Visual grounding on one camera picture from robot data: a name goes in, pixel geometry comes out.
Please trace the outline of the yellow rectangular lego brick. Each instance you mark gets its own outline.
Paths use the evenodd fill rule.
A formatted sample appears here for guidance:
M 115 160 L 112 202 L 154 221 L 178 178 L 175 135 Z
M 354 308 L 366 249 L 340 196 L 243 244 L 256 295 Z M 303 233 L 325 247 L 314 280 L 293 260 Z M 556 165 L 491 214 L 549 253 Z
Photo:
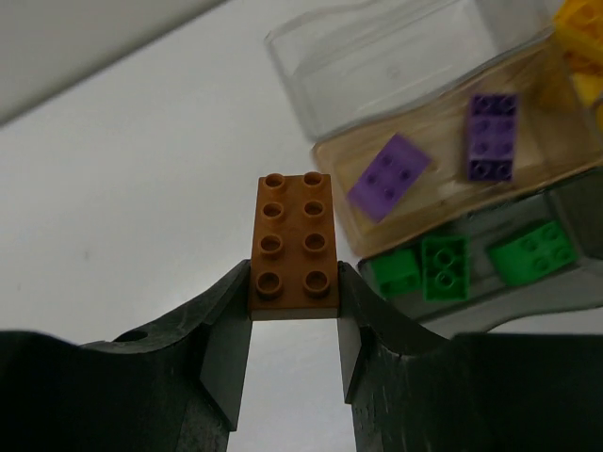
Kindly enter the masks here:
M 571 68 L 601 75 L 602 1 L 565 1 L 554 16 L 554 25 Z

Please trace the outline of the green curved lego brick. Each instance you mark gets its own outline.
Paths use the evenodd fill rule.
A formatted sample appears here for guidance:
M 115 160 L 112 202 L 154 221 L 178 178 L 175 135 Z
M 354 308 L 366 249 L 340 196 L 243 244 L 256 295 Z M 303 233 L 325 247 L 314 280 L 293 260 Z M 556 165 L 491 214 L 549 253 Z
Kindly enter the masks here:
M 422 294 L 426 302 L 462 302 L 469 298 L 468 239 L 464 235 L 428 235 L 421 240 Z

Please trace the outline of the clear narrow sorting bin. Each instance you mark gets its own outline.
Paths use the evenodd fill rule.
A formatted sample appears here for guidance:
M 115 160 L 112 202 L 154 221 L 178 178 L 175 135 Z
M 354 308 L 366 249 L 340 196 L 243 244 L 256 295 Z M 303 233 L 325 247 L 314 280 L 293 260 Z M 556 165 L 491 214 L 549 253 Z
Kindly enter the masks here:
M 602 138 L 602 74 L 574 71 L 555 33 L 554 16 L 565 1 L 552 13 L 552 43 L 561 67 L 541 79 L 535 91 L 535 103 L 542 109 L 568 113 L 580 107 Z

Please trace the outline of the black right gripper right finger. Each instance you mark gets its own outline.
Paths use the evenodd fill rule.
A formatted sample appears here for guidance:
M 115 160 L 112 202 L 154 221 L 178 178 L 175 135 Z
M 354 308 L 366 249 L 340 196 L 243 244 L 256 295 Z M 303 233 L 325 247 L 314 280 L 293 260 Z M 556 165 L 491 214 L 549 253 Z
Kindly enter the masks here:
M 444 338 L 338 266 L 338 344 L 360 451 L 598 451 L 598 335 Z

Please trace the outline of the purple rounded lego brick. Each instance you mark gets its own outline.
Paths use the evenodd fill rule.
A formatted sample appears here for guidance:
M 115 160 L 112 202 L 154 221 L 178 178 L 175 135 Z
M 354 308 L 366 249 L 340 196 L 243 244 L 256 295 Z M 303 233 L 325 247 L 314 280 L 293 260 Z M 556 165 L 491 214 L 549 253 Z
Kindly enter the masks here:
M 515 93 L 478 93 L 466 116 L 465 154 L 470 182 L 513 179 L 519 97 Z

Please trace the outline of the purple lego plate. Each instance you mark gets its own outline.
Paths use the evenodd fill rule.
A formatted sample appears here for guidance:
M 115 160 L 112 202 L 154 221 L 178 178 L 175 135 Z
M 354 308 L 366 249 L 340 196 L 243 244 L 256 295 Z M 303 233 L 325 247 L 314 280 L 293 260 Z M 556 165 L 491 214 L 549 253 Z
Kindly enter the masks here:
M 348 200 L 379 222 L 393 211 L 431 162 L 410 140 L 394 135 L 350 189 Z

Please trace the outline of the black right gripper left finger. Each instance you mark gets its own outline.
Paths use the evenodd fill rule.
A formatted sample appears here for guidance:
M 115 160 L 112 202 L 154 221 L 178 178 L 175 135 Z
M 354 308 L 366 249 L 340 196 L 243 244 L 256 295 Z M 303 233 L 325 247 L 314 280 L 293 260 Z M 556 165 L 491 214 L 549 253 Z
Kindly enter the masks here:
M 251 342 L 250 264 L 113 341 L 1 334 L 5 451 L 223 451 Z

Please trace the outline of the green rounded lego brick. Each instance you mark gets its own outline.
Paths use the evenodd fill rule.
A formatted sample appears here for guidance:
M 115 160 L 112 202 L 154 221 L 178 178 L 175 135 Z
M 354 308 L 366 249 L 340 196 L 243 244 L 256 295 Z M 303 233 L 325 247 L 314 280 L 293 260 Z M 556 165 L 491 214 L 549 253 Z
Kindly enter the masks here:
M 555 219 L 533 221 L 489 245 L 486 253 L 509 286 L 534 283 L 578 260 L 572 241 Z

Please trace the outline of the brown lego plate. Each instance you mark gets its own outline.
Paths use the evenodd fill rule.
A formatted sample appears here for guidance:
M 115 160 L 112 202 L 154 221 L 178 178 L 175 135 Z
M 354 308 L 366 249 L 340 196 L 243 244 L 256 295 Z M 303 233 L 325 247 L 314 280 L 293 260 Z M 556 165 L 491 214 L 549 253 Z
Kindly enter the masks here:
M 338 317 L 331 176 L 258 181 L 248 313 L 253 321 Z

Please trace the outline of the small green lego brick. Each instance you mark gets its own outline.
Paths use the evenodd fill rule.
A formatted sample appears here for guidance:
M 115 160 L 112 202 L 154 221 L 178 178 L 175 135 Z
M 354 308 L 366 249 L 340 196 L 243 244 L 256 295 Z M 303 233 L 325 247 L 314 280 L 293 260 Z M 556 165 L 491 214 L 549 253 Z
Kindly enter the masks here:
M 418 290 L 421 271 L 412 250 L 394 250 L 370 261 L 378 293 L 385 299 L 395 298 Z

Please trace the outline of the clear stepped sorting container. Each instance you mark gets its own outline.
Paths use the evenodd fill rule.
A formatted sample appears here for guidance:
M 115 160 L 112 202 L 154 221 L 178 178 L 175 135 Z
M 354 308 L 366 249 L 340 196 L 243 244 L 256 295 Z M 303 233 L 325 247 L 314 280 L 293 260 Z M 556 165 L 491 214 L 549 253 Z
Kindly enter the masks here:
M 589 257 L 569 222 L 579 188 L 596 201 L 602 143 L 580 107 L 542 109 L 535 91 L 558 70 L 551 16 L 542 1 L 365 2 L 303 14 L 272 30 L 267 45 L 318 169 L 331 176 L 334 210 L 357 273 L 376 295 L 445 337 L 489 331 L 523 317 L 602 304 L 602 260 Z M 515 93 L 518 130 L 509 182 L 470 182 L 468 104 L 478 93 Z M 393 211 L 376 222 L 348 192 L 389 139 L 407 138 L 432 162 Z M 509 286 L 486 248 L 537 220 L 558 220 L 578 260 L 533 283 Z M 421 240 L 468 239 L 469 298 L 426 302 Z M 391 299 L 377 291 L 375 257 L 412 250 L 418 290 Z

